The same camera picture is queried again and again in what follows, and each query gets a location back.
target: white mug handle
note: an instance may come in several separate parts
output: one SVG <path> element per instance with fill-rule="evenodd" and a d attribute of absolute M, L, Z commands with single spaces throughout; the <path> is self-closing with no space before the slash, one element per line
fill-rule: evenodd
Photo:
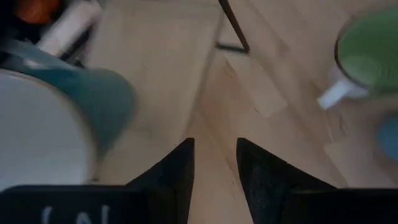
<path fill-rule="evenodd" d="M 327 110 L 344 98 L 354 88 L 355 85 L 348 79 L 340 79 L 318 98 L 318 103 L 322 109 Z"/>

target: orange object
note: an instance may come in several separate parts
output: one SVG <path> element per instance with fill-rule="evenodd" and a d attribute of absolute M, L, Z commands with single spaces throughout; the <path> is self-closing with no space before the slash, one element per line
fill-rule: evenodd
<path fill-rule="evenodd" d="M 19 0 L 16 16 L 29 24 L 45 24 L 59 5 L 59 0 Z"/>

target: chair leg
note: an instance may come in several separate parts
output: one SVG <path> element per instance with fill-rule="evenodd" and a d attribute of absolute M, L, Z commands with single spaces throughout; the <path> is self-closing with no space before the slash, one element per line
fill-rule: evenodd
<path fill-rule="evenodd" d="M 220 3 L 221 7 L 223 8 L 226 17 L 228 18 L 229 22 L 232 25 L 232 28 L 234 29 L 239 40 L 241 41 L 243 48 L 235 46 L 235 45 L 221 44 L 219 42 L 217 42 L 216 48 L 220 49 L 220 50 L 228 50 L 228 51 L 239 52 L 239 53 L 244 53 L 244 54 L 249 53 L 249 51 L 250 51 L 249 44 L 241 30 L 241 27 L 239 26 L 238 21 L 236 20 L 236 17 L 234 15 L 234 12 L 231 9 L 231 6 L 229 5 L 228 0 L 218 0 L 218 2 Z"/>

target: mug rim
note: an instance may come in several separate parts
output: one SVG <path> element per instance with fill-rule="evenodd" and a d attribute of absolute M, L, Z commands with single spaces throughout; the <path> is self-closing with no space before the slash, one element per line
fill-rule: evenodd
<path fill-rule="evenodd" d="M 334 55 L 335 55 L 335 62 L 337 64 L 337 67 L 340 69 L 341 73 L 348 78 L 351 82 L 353 82 L 355 85 L 359 85 L 362 88 L 365 88 L 367 90 L 371 89 L 368 85 L 360 82 L 359 80 L 355 80 L 354 78 L 351 78 L 348 75 L 348 72 L 343 68 L 342 64 L 340 63 L 340 60 L 338 58 L 338 44 L 340 43 L 340 40 L 343 36 L 343 34 L 360 18 L 362 17 L 366 17 L 372 13 L 375 12 L 380 12 L 380 11 L 384 11 L 384 10 L 388 10 L 390 9 L 391 6 L 382 6 L 379 7 L 377 9 L 364 9 L 362 11 L 359 11 L 357 13 L 355 13 L 354 15 L 352 15 L 344 24 L 343 26 L 340 28 L 338 35 L 337 35 L 337 39 L 335 40 L 335 49 L 334 49 Z"/>

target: black object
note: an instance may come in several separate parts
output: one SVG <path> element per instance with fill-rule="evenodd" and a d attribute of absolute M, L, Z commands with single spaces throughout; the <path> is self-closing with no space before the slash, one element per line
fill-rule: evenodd
<path fill-rule="evenodd" d="M 234 15 L 234 12 L 231 9 L 231 6 L 229 5 L 228 0 L 218 0 L 218 2 L 220 3 L 221 7 L 223 8 L 226 17 L 228 18 L 229 22 L 232 25 L 232 28 L 234 29 L 239 40 L 241 41 L 243 48 L 234 46 L 234 45 L 221 44 L 219 42 L 217 42 L 216 48 L 220 49 L 220 50 L 228 50 L 228 51 L 239 52 L 239 53 L 244 53 L 244 54 L 249 53 L 249 51 L 250 51 L 249 44 L 243 34 L 241 27 L 239 26 L 238 21 L 236 20 L 236 17 Z"/>
<path fill-rule="evenodd" d="M 1 223 L 186 223 L 194 140 L 125 186 L 20 186 L 0 194 Z"/>
<path fill-rule="evenodd" d="M 254 224 L 398 222 L 396 189 L 336 189 L 243 138 L 236 153 Z"/>

